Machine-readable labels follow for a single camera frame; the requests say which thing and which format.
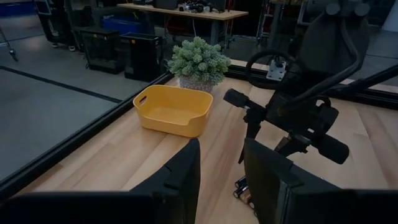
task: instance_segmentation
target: wooden tabletop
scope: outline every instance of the wooden tabletop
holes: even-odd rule
[[[239,65],[245,62],[233,61]],[[178,85],[173,79],[168,85]],[[196,224],[258,223],[252,210],[232,196],[234,182],[244,175],[241,153],[245,110],[223,100],[234,88],[265,105],[273,91],[226,78],[212,92],[214,102],[201,145],[201,184]],[[340,111],[328,134],[346,143],[350,155],[343,165],[314,148],[289,159],[342,188],[398,189],[398,111],[332,99]],[[287,133],[263,122],[257,140],[275,147]],[[144,129],[133,108],[52,167],[22,192],[60,190],[129,190],[148,178],[186,143],[187,138]]]
[[[155,8],[151,5],[137,5],[134,3],[125,3],[125,4],[118,4],[119,7],[125,7],[129,9],[139,9],[143,11],[151,11],[151,12],[162,12],[162,13],[167,13],[167,14],[174,14],[174,15],[179,15],[179,16],[189,16],[189,17],[197,17],[197,18],[202,18],[202,19],[213,19],[213,20],[219,20],[219,21],[227,21],[230,19],[234,19],[237,17],[245,16],[248,15],[248,12],[242,12],[242,11],[234,11],[230,10],[218,13],[218,12],[201,12],[201,13],[192,13],[192,12],[187,12],[187,11],[179,11],[178,9],[175,10],[168,10],[168,9],[159,9]]]

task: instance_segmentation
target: basket handle cutout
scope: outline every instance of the basket handle cutout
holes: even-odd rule
[[[147,96],[142,97],[141,100],[139,100],[139,105],[142,106],[144,103],[147,101]]]

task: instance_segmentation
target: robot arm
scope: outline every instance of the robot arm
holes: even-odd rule
[[[338,111],[322,96],[327,89],[351,76],[362,66],[369,44],[368,22],[364,18],[369,6],[355,0],[330,3],[304,35],[297,58],[278,50],[265,50],[254,55],[246,66],[248,81],[256,87],[275,90],[271,100],[262,107],[235,90],[228,90],[224,99],[246,108],[247,138],[255,138],[262,121],[289,133],[275,148],[283,156],[306,153],[309,145],[336,163],[342,164],[349,154],[348,146],[326,134],[335,122]],[[287,70],[276,84],[261,83],[251,76],[251,66],[267,55],[284,58],[298,72]]]

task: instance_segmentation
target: blue bin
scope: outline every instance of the blue bin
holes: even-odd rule
[[[145,22],[134,20],[130,17],[113,16],[102,20],[102,27],[105,29],[118,30],[120,35],[127,33],[146,34]]]
[[[0,3],[0,17],[36,14],[33,2]]]

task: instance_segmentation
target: black metal frame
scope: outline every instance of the black metal frame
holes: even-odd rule
[[[245,67],[231,65],[229,67],[229,71],[225,75],[228,78],[247,80],[245,76],[245,70]],[[340,85],[338,88],[327,91],[326,95],[341,100],[349,100],[357,103],[398,110],[397,93],[367,89],[369,86],[373,86],[396,76],[395,72],[398,74],[397,70],[398,65],[393,66],[385,71],[375,74],[374,76],[361,80],[360,82],[353,82],[350,85]],[[276,83],[275,81],[268,80],[266,75],[267,71],[257,69],[252,70],[252,76],[255,79],[264,83]],[[151,82],[149,85],[163,85],[172,78],[172,74],[165,73]],[[8,178],[0,181],[0,201],[18,193],[25,186],[33,182],[36,178],[40,177],[55,164],[71,154],[74,150],[78,149],[84,143],[89,141],[92,137],[122,116],[125,112],[133,108],[134,106],[132,104],[132,100],[141,91],[123,100],[114,108],[105,112],[99,118],[95,119],[90,124],[87,124],[76,133],[72,134],[69,138],[57,144],[46,153],[42,154],[40,157],[36,158],[29,164],[19,169],[17,172],[10,175]]]
[[[225,74],[228,78],[247,80],[246,68],[231,65]],[[277,81],[266,78],[267,71],[252,69],[252,77],[262,83],[275,84]],[[328,90],[325,95],[330,98],[348,100],[366,105],[378,106],[391,110],[398,110],[398,93],[373,90],[369,87],[398,76],[398,65],[392,66],[368,78],[356,80],[348,85],[340,84],[336,88]]]
[[[155,79],[150,85],[163,85],[171,80],[174,76],[171,73],[165,73]],[[113,121],[122,116],[125,112],[134,107],[132,100],[141,92],[129,96],[109,111],[102,114],[99,118],[90,122],[56,146],[34,159],[17,172],[11,174],[4,180],[0,180],[0,202],[12,197],[24,187],[40,177],[46,171],[51,169],[55,164],[66,158],[73,151],[78,149],[92,137],[110,125]]]

